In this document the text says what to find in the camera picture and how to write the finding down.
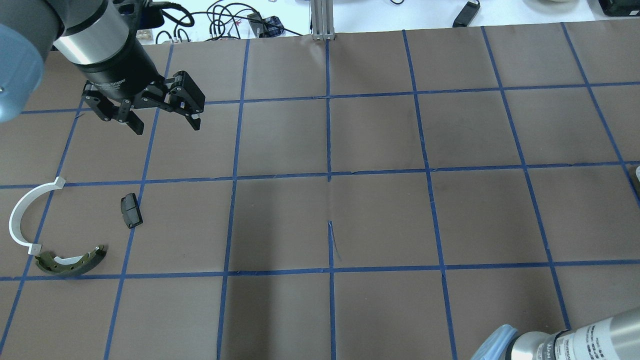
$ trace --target white background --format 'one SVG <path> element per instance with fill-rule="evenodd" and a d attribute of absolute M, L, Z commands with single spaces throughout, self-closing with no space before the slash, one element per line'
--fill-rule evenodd
<path fill-rule="evenodd" d="M 213 2 L 203 0 L 172 0 L 191 12 L 204 11 Z M 229 4 L 234 0 L 224 0 Z M 276 15 L 285 28 L 301 34 L 309 34 L 310 10 L 307 0 L 237 0 L 251 5 L 263 17 Z M 393 5 L 389 0 L 334 0 L 334 26 L 336 33 L 392 31 L 402 29 L 450 28 L 467 0 L 405 0 Z M 180 17 L 178 11 L 169 12 Z M 480 11 L 471 26 L 542 24 L 603 19 L 625 19 L 605 16 L 598 0 L 569 0 L 555 3 L 551 0 L 481 0 Z M 209 38 L 209 20 L 206 15 L 196 15 L 196 26 L 185 28 L 194 41 Z M 167 21 L 162 28 L 153 29 L 153 35 L 161 30 L 173 33 L 174 23 Z M 253 37 L 246 20 L 240 26 L 241 37 Z M 160 42 L 168 38 L 163 35 Z"/>

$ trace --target light blue joint cap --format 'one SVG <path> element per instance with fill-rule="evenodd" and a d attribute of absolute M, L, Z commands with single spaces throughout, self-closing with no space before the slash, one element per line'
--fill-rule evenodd
<path fill-rule="evenodd" d="M 471 360 L 499 360 L 517 332 L 511 325 L 500 326 L 484 341 Z"/>
<path fill-rule="evenodd" d="M 44 61 L 27 38 L 0 24 L 0 122 L 20 115 L 31 93 L 36 90 Z"/>

